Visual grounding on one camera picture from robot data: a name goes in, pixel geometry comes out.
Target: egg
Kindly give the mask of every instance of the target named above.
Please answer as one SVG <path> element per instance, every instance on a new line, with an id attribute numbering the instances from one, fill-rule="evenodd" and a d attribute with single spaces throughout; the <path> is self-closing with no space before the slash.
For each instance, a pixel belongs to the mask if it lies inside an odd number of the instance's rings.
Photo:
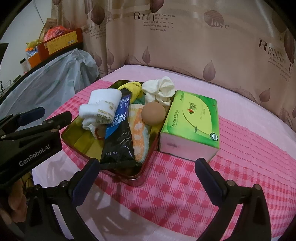
<path id="1" fill-rule="evenodd" d="M 142 120 L 147 125 L 156 126 L 165 119 L 165 109 L 158 102 L 149 102 L 142 109 Z"/>

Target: protein powder packet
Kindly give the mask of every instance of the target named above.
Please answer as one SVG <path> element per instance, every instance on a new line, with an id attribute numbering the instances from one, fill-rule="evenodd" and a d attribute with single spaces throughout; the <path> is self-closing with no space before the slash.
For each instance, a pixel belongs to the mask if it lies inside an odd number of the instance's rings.
<path id="1" fill-rule="evenodd" d="M 101 169 L 134 167 L 135 161 L 131 130 L 128 124 L 128 108 L 131 92 L 120 90 L 122 97 L 115 112 L 114 121 L 107 125 L 105 143 L 101 155 Z"/>

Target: curtain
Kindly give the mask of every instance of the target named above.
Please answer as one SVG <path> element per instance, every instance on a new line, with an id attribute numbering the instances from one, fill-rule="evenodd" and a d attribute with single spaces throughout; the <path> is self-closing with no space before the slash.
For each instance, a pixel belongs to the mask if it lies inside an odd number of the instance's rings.
<path id="1" fill-rule="evenodd" d="M 52 18 L 82 28 L 101 76 L 125 64 L 186 74 L 247 97 L 296 131 L 295 40 L 263 0 L 53 0 Z"/>

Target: green tissue package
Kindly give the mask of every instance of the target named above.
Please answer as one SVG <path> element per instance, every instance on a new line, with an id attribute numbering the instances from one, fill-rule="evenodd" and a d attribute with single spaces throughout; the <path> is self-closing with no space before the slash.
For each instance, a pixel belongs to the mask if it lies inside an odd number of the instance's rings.
<path id="1" fill-rule="evenodd" d="M 217 101 L 177 90 L 160 133 L 160 151 L 196 161 L 219 150 Z"/>

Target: white cable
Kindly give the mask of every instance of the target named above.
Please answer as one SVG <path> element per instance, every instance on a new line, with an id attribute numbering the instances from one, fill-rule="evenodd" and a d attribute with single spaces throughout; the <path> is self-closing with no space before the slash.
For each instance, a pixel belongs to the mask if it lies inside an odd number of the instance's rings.
<path id="1" fill-rule="evenodd" d="M 37 8 L 37 6 L 36 6 L 36 2 L 35 2 L 35 0 L 33 0 L 33 4 L 34 4 L 34 7 L 36 8 L 36 11 L 37 11 L 37 13 L 38 13 L 38 15 L 39 15 L 39 17 L 40 17 L 40 19 L 41 19 L 43 25 L 45 25 L 44 22 L 43 22 L 43 20 L 42 20 L 42 18 L 41 18 L 41 16 L 40 16 L 39 11 L 38 11 L 38 8 Z"/>

